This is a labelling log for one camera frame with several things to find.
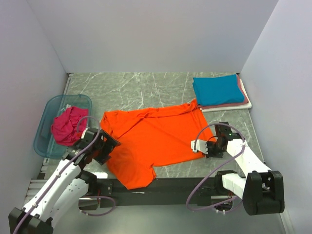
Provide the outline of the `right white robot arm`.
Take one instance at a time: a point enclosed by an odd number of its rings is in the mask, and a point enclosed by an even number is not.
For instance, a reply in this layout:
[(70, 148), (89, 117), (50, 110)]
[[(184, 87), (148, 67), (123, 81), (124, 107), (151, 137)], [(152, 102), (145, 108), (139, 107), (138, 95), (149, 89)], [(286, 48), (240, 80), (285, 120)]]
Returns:
[(279, 171), (271, 170), (248, 146), (246, 140), (228, 122), (215, 124), (217, 140), (207, 141), (207, 155), (228, 153), (244, 176), (235, 171), (216, 173), (214, 190), (221, 195), (231, 191), (238, 196), (248, 215), (280, 214), (285, 210), (284, 181)]

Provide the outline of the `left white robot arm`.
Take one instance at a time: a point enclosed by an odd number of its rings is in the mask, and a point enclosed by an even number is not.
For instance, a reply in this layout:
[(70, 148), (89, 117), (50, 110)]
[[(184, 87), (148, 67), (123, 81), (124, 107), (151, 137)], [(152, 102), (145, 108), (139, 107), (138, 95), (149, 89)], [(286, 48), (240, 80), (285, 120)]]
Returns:
[(80, 198), (99, 204), (103, 199), (97, 176), (84, 170), (92, 160), (104, 164), (110, 153), (120, 145), (104, 130), (86, 128), (81, 138), (67, 148), (51, 177), (21, 209), (14, 208), (9, 216), (12, 234), (51, 234), (56, 223)]

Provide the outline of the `orange t shirt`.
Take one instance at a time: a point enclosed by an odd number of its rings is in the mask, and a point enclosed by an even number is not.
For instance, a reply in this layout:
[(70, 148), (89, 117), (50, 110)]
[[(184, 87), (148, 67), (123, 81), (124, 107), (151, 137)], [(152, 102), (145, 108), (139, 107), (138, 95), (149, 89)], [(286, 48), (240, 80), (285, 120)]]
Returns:
[(107, 167), (128, 190), (147, 187), (155, 167), (202, 158), (191, 141), (207, 121), (196, 99), (182, 105), (134, 111), (105, 112), (101, 127), (121, 143)]

